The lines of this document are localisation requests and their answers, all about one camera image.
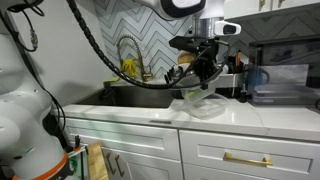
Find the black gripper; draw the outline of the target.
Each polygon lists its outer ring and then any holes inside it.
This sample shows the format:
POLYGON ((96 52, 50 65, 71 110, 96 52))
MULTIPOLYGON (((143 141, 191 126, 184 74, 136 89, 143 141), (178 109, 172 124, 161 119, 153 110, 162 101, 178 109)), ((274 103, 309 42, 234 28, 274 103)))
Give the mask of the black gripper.
POLYGON ((207 88, 208 84, 222 73, 222 66, 217 65, 216 58, 220 43, 219 39, 206 41, 206 48, 199 53, 192 63, 192 70, 199 78, 201 88, 207 88))

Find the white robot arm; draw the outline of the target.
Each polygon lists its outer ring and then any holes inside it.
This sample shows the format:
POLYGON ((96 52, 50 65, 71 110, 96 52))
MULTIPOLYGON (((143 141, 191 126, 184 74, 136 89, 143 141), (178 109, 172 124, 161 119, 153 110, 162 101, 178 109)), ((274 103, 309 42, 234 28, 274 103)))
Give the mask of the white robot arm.
MULTIPOLYGON (((209 20, 210 38, 238 35, 241 26, 223 19, 225 0, 137 0, 165 20, 193 15, 198 21, 209 20)), ((64 174, 68 155, 59 140, 42 126, 51 106, 50 94, 40 86, 23 62, 5 66, 1 76, 2 104, 1 159, 14 171, 13 180, 59 180, 74 178, 64 174)))

